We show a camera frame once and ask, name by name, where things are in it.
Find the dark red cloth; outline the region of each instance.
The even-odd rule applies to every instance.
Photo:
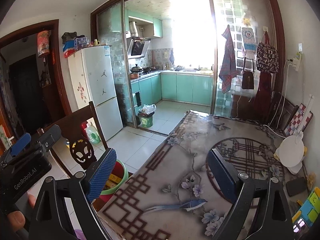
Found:
[[[260,72],[258,92],[254,98],[253,109],[260,116],[267,116],[271,104],[271,74]]]

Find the bird print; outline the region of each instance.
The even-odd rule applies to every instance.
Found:
[[[186,211],[191,211],[199,207],[202,207],[206,202],[207,201],[205,199],[194,199],[179,205],[154,206],[154,207],[147,208],[144,213],[146,214],[146,213],[151,213],[159,210],[175,210],[175,209],[184,209]]]
[[[219,131],[230,129],[229,127],[225,126],[225,123],[222,123],[222,124],[213,124],[213,126],[214,126],[216,129],[218,129]]]

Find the white lamp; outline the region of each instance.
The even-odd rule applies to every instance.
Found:
[[[302,167],[304,145],[302,141],[303,132],[301,130],[311,110],[314,96],[309,95],[309,98],[310,101],[304,111],[303,119],[298,128],[293,132],[293,135],[284,139],[276,150],[276,154],[279,156],[280,162],[283,166],[287,167],[292,174],[297,174]]]

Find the red and white checkered pattern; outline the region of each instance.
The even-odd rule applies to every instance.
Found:
[[[300,104],[300,107],[297,110],[296,114],[293,116],[293,118],[290,121],[290,123],[288,124],[288,126],[284,129],[284,133],[286,134],[286,136],[292,135],[293,132],[298,128],[299,124],[301,123],[301,121],[303,119],[303,114],[304,114],[305,110],[306,110],[306,106],[303,104]],[[301,131],[304,131],[304,129],[306,128],[306,126],[310,122],[312,116],[313,116],[313,113],[310,111],[305,123],[303,124]]]

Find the screw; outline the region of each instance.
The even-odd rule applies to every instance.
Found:
[[[247,179],[247,178],[249,178],[248,174],[246,174],[246,173],[244,173],[244,172],[240,173],[239,176],[240,176],[241,179]]]
[[[75,174],[76,178],[80,179],[84,176],[84,172],[83,171],[78,171],[76,174]]]
[[[49,182],[52,181],[52,179],[53,179],[53,178],[52,178],[51,176],[49,176],[49,177],[46,177],[44,181],[45,181],[46,183],[49,183]]]
[[[272,177],[271,180],[272,180],[273,183],[278,183],[279,182],[279,179],[276,178],[276,177]]]

